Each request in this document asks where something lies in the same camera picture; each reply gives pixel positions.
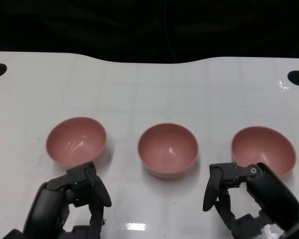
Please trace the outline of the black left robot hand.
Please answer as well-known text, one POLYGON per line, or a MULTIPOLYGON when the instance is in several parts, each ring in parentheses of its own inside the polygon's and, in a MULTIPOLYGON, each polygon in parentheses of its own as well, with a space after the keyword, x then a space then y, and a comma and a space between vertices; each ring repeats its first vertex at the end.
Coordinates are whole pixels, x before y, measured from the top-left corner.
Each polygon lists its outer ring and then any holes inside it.
POLYGON ((28 239, 98 239, 104 224, 104 208, 111 205, 109 193, 97 176, 94 163, 87 162, 40 186, 23 234, 28 239), (64 230, 70 205, 89 207, 89 225, 74 226, 70 232, 64 230))

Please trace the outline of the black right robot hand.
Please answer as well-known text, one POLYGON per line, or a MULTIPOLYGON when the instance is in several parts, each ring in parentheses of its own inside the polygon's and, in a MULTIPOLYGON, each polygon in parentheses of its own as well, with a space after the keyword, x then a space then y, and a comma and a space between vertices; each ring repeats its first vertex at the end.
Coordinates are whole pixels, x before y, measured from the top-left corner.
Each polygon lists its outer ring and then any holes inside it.
POLYGON ((277 225, 282 239, 299 239, 299 202, 289 188, 265 164, 247 167, 237 163, 219 163, 209 166, 203 211, 215 207, 235 239, 253 239, 266 225, 277 225), (259 216, 246 214, 236 218, 231 212, 228 190, 246 183, 247 192, 260 206, 259 216))

